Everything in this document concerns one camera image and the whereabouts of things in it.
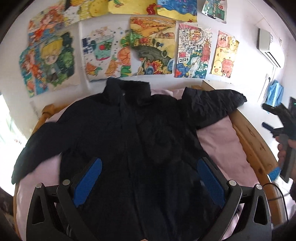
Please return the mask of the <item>person right hand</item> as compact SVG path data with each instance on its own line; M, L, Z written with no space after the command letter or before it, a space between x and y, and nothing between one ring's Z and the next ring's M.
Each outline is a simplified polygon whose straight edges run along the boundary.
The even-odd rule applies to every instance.
M288 144L291 148L293 148L293 149L296 148L294 140L288 140ZM283 144L278 144L277 148L278 148L278 155L277 155L278 162L279 162L279 165L282 166L285 161L286 151L283 148ZM291 186L291 189L290 189L290 195L291 195L292 199L295 201L295 181L296 181L295 165L293 166L293 170L290 175L290 178L293 180L293 185Z

